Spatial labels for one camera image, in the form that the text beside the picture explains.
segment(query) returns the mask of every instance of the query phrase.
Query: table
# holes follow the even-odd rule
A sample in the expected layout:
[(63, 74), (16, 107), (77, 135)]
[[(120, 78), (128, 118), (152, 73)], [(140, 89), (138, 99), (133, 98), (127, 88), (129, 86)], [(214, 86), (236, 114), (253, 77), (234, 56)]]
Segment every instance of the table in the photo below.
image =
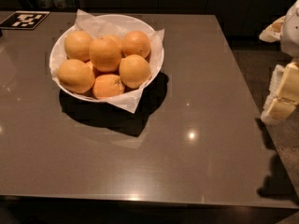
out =
[(51, 49), (75, 13), (3, 31), (0, 194), (298, 208), (258, 194), (277, 152), (216, 17), (132, 16), (165, 29), (162, 72), (134, 115), (51, 80)]

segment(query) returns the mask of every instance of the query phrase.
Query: dark floor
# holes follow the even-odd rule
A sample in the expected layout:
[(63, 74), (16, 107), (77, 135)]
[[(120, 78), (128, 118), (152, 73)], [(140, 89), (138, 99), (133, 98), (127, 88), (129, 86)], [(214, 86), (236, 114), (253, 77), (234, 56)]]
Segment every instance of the dark floor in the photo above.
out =
[[(230, 46), (253, 99), (262, 111), (273, 69), (278, 63), (289, 63), (291, 58), (280, 52), (278, 44), (235, 41), (230, 43)], [(274, 224), (297, 212), (293, 209), (231, 206), (200, 205), (187, 208), (185, 205), (169, 207), (160, 204), (80, 200), (11, 200), (8, 197), (0, 200), (0, 224)]]

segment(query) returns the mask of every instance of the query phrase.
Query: bowl of oranges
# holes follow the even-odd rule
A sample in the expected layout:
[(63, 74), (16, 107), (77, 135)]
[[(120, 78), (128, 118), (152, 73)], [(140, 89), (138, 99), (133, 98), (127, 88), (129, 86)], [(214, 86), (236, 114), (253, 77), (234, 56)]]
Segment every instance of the bowl of oranges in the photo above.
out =
[(52, 79), (79, 100), (134, 113), (142, 91), (161, 70), (164, 30), (124, 15), (78, 11), (50, 54)]

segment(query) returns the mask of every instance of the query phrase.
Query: fruit bowl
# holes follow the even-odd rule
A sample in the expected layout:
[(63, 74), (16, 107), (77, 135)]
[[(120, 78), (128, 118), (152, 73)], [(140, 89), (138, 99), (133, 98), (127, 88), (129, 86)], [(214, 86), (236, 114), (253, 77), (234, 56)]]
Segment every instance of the fruit bowl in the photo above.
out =
[[(66, 59), (66, 53), (64, 51), (64, 40), (66, 36), (73, 31), (84, 30), (88, 32), (93, 38), (101, 37), (107, 34), (115, 34), (120, 37), (133, 30), (139, 30), (148, 35), (151, 45), (151, 52), (148, 58), (151, 78), (144, 82), (137, 90), (128, 91), (124, 94), (97, 100), (89, 93), (86, 95), (76, 94), (63, 87), (57, 78), (57, 69), (60, 64)], [(110, 103), (119, 108), (125, 109), (131, 113), (135, 113), (139, 100), (142, 96), (142, 91), (156, 78), (161, 70), (164, 60), (164, 48), (163, 48), (164, 30), (155, 31), (145, 22), (125, 15), (102, 15), (93, 16), (81, 10), (77, 13), (75, 24), (64, 32), (55, 45), (50, 54), (50, 72), (52, 79), (58, 85), (58, 87), (69, 95), (83, 101), (93, 103)]]

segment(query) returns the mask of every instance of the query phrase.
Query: black card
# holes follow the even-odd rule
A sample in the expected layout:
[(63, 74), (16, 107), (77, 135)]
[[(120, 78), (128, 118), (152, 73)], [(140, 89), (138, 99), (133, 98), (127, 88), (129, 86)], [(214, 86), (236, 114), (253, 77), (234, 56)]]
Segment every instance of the black card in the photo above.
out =
[(33, 30), (49, 15), (49, 13), (49, 11), (16, 11), (0, 23), (0, 28)]

